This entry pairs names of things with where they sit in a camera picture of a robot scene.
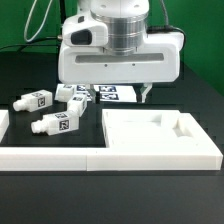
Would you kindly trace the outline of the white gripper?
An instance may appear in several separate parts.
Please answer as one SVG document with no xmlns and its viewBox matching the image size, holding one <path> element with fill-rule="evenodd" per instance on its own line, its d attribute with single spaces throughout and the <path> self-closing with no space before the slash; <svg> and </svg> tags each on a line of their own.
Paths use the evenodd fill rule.
<svg viewBox="0 0 224 224">
<path fill-rule="evenodd" d="M 144 43 L 129 56 L 112 56 L 102 47 L 62 44 L 59 80 L 64 84 L 88 84 L 92 100 L 96 100 L 93 84 L 144 83 L 140 88 L 144 103 L 151 83 L 173 82 L 179 76 L 183 42 L 184 35 L 179 32 L 146 34 Z"/>
</svg>

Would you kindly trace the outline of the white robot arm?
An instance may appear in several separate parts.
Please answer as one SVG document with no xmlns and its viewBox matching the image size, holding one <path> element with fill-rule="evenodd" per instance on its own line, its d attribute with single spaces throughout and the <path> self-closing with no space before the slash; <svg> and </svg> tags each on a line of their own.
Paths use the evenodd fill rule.
<svg viewBox="0 0 224 224">
<path fill-rule="evenodd" d="M 58 59 L 64 84 L 142 84 L 172 82 L 180 71 L 184 34 L 176 28 L 149 27 L 148 0 L 78 0 L 78 13 L 65 20 Z"/>
</svg>

